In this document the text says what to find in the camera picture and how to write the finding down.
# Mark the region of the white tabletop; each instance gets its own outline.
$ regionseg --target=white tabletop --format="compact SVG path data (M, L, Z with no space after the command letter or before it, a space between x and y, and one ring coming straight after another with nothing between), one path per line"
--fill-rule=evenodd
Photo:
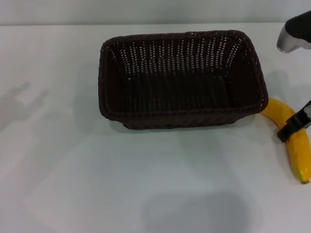
M105 40L236 29L252 39L270 97L297 111L311 99L311 51L279 52L282 26L0 27L0 232L309 232L311 184L295 180L263 116L131 131L98 109Z

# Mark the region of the wicker basket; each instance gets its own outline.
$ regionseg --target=wicker basket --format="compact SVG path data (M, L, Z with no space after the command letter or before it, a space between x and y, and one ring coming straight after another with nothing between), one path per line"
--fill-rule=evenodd
M132 35L103 44L100 111L129 129L230 124L267 104L257 54L242 32Z

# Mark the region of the brown wicker basket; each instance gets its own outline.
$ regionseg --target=brown wicker basket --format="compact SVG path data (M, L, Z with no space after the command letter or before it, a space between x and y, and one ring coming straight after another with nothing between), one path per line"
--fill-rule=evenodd
M100 111L129 129L230 124L267 104L257 54L242 32L120 36L103 44Z

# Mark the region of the white wall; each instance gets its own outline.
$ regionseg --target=white wall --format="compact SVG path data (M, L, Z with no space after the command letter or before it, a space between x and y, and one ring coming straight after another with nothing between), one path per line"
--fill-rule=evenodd
M0 0L0 24L280 22L310 0Z

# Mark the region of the yellow banana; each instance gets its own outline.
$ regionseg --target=yellow banana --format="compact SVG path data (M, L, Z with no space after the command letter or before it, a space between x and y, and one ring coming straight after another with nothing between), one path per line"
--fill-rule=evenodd
M283 102L269 98L268 106L261 112L270 118L280 129L286 125L286 120L295 114L295 111ZM311 150L305 129L294 133L286 141L288 154L293 173L301 183L309 183L311 178Z

